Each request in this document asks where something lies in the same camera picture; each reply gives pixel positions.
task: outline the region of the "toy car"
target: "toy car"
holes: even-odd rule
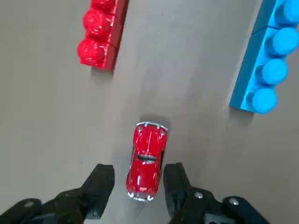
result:
[[[167,131],[163,125],[152,122],[136,125],[126,183],[129,197],[142,202],[154,199],[162,175]]]

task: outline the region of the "red stud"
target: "red stud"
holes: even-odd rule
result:
[[[93,39],[84,39],[77,48],[81,63],[95,65],[101,63],[105,57],[105,51],[101,43]]]
[[[102,37],[110,30],[106,15],[100,10],[88,10],[83,17],[83,26],[88,34]]]
[[[109,10],[115,6],[115,0],[92,0],[92,3],[105,10]]]

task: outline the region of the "gray table surface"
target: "gray table surface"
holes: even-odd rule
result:
[[[260,3],[130,0],[112,76],[78,62],[88,0],[1,1],[0,211],[78,187],[105,163],[116,176],[100,223],[167,223],[162,183],[146,205],[125,188],[135,124],[156,119],[170,127],[165,163],[182,162],[193,185],[296,223],[299,51],[273,112],[228,107]]]

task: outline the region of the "blue lego brick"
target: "blue lego brick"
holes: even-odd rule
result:
[[[263,0],[252,34],[265,28],[297,27],[299,0]]]
[[[230,106],[266,114],[277,104],[277,84],[288,73],[285,58],[299,44],[294,28],[266,28],[252,35],[241,65]]]

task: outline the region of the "blue stud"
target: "blue stud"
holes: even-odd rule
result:
[[[299,0],[286,0],[276,13],[277,21],[284,26],[294,26],[299,22]]]
[[[273,89],[262,88],[248,94],[247,99],[254,111],[266,114],[273,110],[277,104],[277,94]]]
[[[283,28],[267,40],[267,49],[274,56],[292,53],[299,44],[299,34],[294,28]]]
[[[272,59],[264,65],[258,66],[256,75],[260,82],[268,85],[277,85],[283,82],[288,74],[288,65],[281,59]]]

